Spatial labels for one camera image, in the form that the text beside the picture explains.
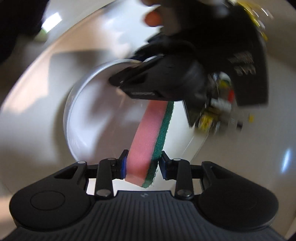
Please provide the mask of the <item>person hand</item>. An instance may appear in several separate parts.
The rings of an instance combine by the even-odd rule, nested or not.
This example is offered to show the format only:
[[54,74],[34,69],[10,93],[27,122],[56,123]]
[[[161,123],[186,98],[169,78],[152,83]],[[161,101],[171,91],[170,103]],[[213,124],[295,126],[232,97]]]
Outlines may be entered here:
[[176,27],[180,28],[180,20],[175,9],[176,1],[141,0],[145,6],[155,6],[147,13],[144,22],[150,27]]

